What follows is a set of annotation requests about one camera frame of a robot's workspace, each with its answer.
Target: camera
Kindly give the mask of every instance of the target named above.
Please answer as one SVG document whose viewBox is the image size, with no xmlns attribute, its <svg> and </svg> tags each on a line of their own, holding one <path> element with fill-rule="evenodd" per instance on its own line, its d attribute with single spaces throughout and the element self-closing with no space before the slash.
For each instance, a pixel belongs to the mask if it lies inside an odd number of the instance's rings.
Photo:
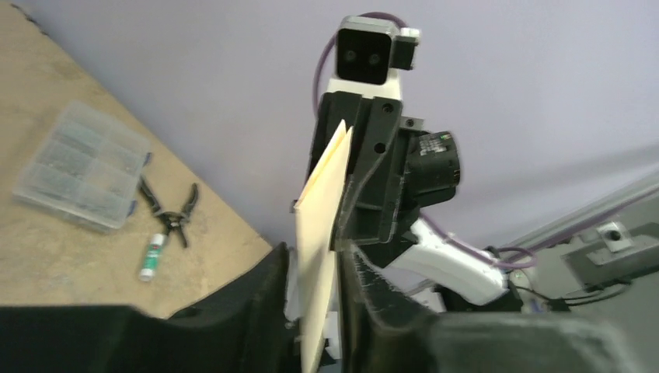
<svg viewBox="0 0 659 373">
<path fill-rule="evenodd" d="M 383 85 L 390 68 L 410 70 L 419 37 L 409 32 L 384 19 L 346 17 L 336 33 L 336 76 Z"/>
</svg>

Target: clear plastic container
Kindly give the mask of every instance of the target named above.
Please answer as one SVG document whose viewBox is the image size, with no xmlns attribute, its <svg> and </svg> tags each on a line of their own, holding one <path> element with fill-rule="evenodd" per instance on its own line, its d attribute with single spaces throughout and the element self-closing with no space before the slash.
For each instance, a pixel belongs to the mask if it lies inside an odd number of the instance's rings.
<svg viewBox="0 0 659 373">
<path fill-rule="evenodd" d="M 121 228 L 148 150 L 145 137 L 73 101 L 23 170 L 14 196 L 102 232 Z"/>
</svg>

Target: camera lens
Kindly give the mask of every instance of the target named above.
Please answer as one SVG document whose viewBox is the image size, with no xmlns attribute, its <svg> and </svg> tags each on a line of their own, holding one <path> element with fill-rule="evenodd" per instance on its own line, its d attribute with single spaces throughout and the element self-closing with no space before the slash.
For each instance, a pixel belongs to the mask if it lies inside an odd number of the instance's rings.
<svg viewBox="0 0 659 373">
<path fill-rule="evenodd" d="M 345 59 L 347 62 L 352 62 L 357 58 L 357 54 L 354 53 L 354 51 L 347 51 L 345 55 Z"/>
<path fill-rule="evenodd" d="M 371 64 L 371 66 L 375 66 L 380 63 L 380 56 L 377 54 L 371 54 L 371 56 L 368 58 L 368 63 Z"/>
</svg>

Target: glue stick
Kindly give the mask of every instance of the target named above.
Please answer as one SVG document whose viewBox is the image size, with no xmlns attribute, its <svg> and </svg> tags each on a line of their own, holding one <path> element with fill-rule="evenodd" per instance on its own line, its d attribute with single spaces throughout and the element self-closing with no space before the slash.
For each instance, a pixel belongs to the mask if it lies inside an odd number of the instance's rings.
<svg viewBox="0 0 659 373">
<path fill-rule="evenodd" d="M 158 258 L 162 252 L 162 247 L 167 240 L 166 235 L 155 234 L 151 238 L 151 243 L 148 244 L 146 257 L 142 269 L 140 270 L 140 280 L 149 282 L 155 276 L 155 268 L 158 266 Z"/>
</svg>

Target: yellow paper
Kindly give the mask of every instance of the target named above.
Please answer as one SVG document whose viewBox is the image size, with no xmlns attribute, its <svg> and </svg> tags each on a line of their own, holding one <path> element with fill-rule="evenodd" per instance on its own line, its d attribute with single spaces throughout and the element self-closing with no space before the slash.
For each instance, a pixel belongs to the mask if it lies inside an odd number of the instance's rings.
<svg viewBox="0 0 659 373">
<path fill-rule="evenodd" d="M 346 130 L 345 121 L 341 121 L 295 204 L 302 373 L 316 372 L 325 345 L 323 326 L 336 276 L 336 256 L 330 251 L 330 240 L 343 194 L 351 139 L 352 127 Z"/>
</svg>

